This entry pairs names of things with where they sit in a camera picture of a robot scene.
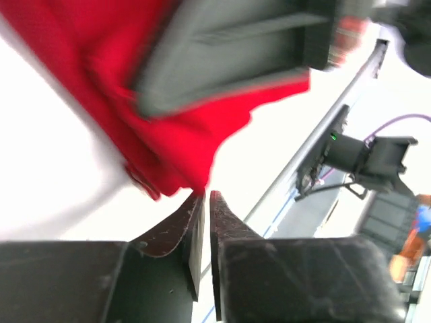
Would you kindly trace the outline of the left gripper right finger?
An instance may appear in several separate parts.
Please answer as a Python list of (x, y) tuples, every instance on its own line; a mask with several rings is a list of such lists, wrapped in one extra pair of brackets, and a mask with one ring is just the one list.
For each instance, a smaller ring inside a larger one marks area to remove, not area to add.
[(222, 242), (230, 239), (262, 239), (229, 208), (220, 191), (213, 190), (209, 197), (209, 222), (211, 246), (211, 274), (216, 321), (222, 320), (220, 298), (219, 250)]

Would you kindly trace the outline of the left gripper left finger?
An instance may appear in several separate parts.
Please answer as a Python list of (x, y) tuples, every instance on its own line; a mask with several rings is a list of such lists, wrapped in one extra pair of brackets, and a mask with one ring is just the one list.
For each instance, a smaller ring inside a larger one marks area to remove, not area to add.
[(178, 251), (191, 297), (199, 297), (205, 224), (205, 195), (191, 193), (182, 205), (131, 243), (142, 254), (165, 258)]

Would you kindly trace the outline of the red pleated skirt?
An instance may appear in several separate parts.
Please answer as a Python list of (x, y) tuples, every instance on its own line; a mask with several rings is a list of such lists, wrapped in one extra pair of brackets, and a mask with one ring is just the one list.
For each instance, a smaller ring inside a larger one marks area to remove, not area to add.
[(153, 199), (203, 191), (218, 147), (256, 107), (309, 88), (309, 74), (200, 101), (185, 112), (145, 119), (127, 88), (172, 1), (2, 1), (1, 15), (51, 75), (81, 104)]

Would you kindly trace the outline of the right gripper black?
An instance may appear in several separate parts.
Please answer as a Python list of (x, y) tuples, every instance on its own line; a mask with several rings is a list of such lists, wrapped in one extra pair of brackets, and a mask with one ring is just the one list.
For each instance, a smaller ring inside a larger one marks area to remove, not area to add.
[(335, 1), (181, 1), (135, 82), (145, 118), (327, 66)]

